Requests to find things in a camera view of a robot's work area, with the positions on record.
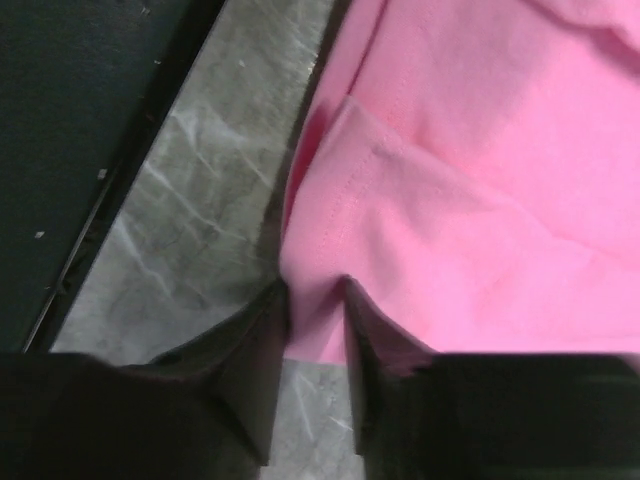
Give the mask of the light pink t shirt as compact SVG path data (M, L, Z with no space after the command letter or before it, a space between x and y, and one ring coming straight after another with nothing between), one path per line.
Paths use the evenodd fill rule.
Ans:
M290 358L342 280L441 352L639 349L639 5L355 1L284 206Z

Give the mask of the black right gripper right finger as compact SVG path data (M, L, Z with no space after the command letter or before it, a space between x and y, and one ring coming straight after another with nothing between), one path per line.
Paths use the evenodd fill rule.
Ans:
M354 447L369 479L635 479L639 359L438 353L344 281Z

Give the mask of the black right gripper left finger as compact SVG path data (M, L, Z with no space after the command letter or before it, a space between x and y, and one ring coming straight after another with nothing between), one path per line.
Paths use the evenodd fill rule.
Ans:
M5 479L254 479L270 458L288 290L146 364L1 358Z

